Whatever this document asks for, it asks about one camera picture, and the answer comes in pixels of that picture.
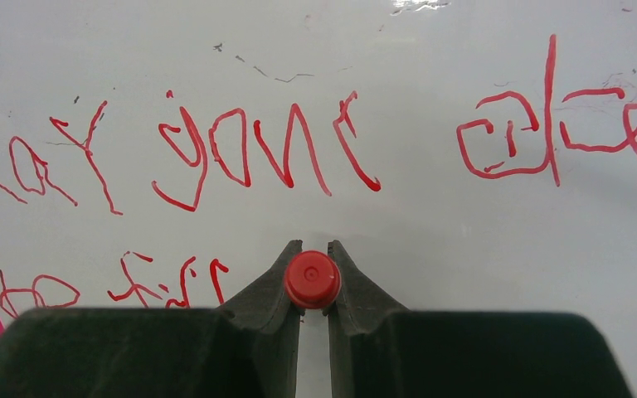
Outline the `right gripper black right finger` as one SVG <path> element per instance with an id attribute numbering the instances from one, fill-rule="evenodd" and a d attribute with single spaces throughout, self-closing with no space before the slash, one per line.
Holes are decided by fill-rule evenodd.
<path id="1" fill-rule="evenodd" d="M 337 240 L 328 310 L 335 397 L 629 397 L 603 335 L 560 312 L 410 310 Z"/>

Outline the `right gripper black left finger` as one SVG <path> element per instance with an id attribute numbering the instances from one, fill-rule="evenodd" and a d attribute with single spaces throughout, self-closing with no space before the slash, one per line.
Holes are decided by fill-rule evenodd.
<path id="1" fill-rule="evenodd" d="M 0 397 L 292 397 L 300 311 L 290 241 L 216 308 L 33 309 L 0 336 Z"/>

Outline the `pink framed whiteboard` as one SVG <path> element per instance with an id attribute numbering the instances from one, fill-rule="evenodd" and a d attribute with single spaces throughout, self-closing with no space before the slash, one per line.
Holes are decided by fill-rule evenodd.
<path id="1" fill-rule="evenodd" d="M 0 326 L 215 306 L 340 240 L 590 319 L 637 396 L 637 1 L 0 1 Z"/>

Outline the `red capped whiteboard marker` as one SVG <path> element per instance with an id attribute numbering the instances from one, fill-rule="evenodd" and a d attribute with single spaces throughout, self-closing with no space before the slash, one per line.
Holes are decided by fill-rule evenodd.
<path id="1" fill-rule="evenodd" d="M 336 263 L 316 250 L 294 256 L 284 272 L 284 290 L 298 308 L 324 309 L 337 298 L 342 286 Z"/>

